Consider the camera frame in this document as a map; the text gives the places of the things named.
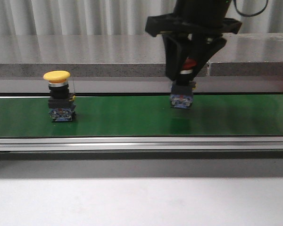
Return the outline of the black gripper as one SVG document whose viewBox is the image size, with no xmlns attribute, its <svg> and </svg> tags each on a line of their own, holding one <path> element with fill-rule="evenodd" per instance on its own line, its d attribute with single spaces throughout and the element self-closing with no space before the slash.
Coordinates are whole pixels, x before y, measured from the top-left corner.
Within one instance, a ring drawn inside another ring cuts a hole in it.
<svg viewBox="0 0 283 226">
<path fill-rule="evenodd" d="M 191 76 L 195 78 L 207 61 L 226 45 L 226 39 L 220 34 L 239 32 L 242 22 L 225 17 L 230 4 L 230 0 L 178 0 L 172 13 L 147 18 L 145 32 L 152 37 L 163 34 L 167 78 L 178 79 L 188 56 L 196 62 Z M 189 40 L 187 34 L 195 33 L 205 35 L 192 35 Z"/>
</svg>

